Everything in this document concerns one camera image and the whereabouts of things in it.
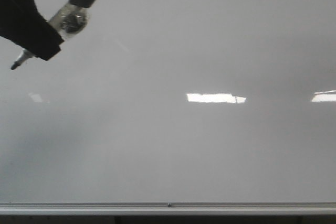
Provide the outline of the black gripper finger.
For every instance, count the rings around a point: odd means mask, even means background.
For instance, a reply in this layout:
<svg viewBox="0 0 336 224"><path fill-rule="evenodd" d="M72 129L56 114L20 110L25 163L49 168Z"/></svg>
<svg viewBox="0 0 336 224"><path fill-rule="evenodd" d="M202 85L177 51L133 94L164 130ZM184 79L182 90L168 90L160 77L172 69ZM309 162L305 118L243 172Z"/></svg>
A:
<svg viewBox="0 0 336 224"><path fill-rule="evenodd" d="M80 33L89 22L89 8L96 0L67 0L49 24L63 40L68 40Z"/></svg>
<svg viewBox="0 0 336 224"><path fill-rule="evenodd" d="M37 9L35 0L1 0L1 37L45 61L64 42Z"/></svg>

